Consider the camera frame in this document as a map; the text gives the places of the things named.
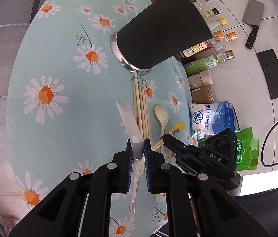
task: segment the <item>table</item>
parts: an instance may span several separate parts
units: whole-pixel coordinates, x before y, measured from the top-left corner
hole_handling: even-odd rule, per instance
[[[109,38],[149,5],[150,0],[47,0],[31,23],[6,109],[11,164],[28,208],[71,172],[94,172],[126,148],[115,101],[133,106],[133,75],[113,57]],[[154,143],[160,137],[154,105],[160,104],[169,112],[167,130],[183,121],[186,129],[176,137],[189,144],[191,95],[182,65],[170,58],[143,79]],[[155,201],[145,174],[133,222],[129,201],[128,194],[112,195],[111,236],[150,236],[167,221],[165,196]]]

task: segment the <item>light blue tablecloth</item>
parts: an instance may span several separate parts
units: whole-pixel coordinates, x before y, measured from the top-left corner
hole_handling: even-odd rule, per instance
[[[6,109],[10,159],[29,208],[71,172],[94,172],[126,148],[115,101],[133,106],[133,75],[113,57],[109,38],[149,5],[150,0],[47,0],[31,23],[15,60]],[[176,137],[189,143],[191,95],[183,67],[170,58],[143,79],[154,143],[160,138],[156,104],[169,112],[167,130],[185,123]],[[166,222],[165,197],[155,202],[144,173],[133,222],[129,200],[128,194],[113,194],[110,236],[150,236]]]

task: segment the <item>black cable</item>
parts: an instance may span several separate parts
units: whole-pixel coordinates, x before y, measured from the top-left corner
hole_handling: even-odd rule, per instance
[[[266,165],[264,163],[264,159],[263,159],[263,154],[264,154],[264,148],[265,148],[265,144],[266,144],[266,141],[267,141],[267,138],[269,137],[269,135],[271,134],[272,130],[274,130],[274,128],[278,125],[278,121],[273,125],[273,127],[269,130],[268,134],[266,135],[265,137],[265,140],[264,140],[264,143],[263,143],[263,146],[262,146],[262,150],[261,150],[261,162],[262,162],[262,165],[264,167],[272,167],[272,166],[276,166],[278,165],[278,162],[274,163],[274,164],[270,164],[270,165]]]

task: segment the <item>green sugar bag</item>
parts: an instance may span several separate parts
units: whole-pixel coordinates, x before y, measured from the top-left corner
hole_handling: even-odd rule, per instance
[[[253,139],[252,128],[248,127],[236,132],[236,163],[238,171],[256,170],[258,164],[258,139]],[[198,141],[198,146],[205,145],[206,139]]]

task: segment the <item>cleaver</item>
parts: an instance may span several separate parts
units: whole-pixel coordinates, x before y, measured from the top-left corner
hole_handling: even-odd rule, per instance
[[[253,27],[252,32],[247,38],[245,46],[249,49],[252,49],[255,42],[260,21],[262,20],[264,11],[264,3],[261,3],[257,0],[248,0],[246,4],[246,9],[244,11],[242,22],[249,24]]]

